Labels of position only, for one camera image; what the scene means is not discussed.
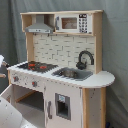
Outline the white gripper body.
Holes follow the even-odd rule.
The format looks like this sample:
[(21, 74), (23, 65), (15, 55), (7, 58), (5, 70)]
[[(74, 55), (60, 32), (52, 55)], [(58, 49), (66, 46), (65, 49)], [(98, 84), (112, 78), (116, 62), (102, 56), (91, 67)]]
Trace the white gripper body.
[[(6, 68), (8, 68), (9, 64), (4, 60), (4, 57), (0, 55), (0, 68), (2, 66), (5, 66)], [(0, 78), (5, 78), (5, 77), (6, 77), (5, 74), (0, 73)]]

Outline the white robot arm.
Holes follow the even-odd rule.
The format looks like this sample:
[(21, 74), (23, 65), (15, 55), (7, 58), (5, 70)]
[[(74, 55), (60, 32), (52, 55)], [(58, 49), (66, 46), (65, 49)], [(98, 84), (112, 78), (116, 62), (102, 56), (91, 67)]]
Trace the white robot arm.
[(12, 85), (0, 94), (0, 128), (37, 128), (8, 101), (12, 94)]

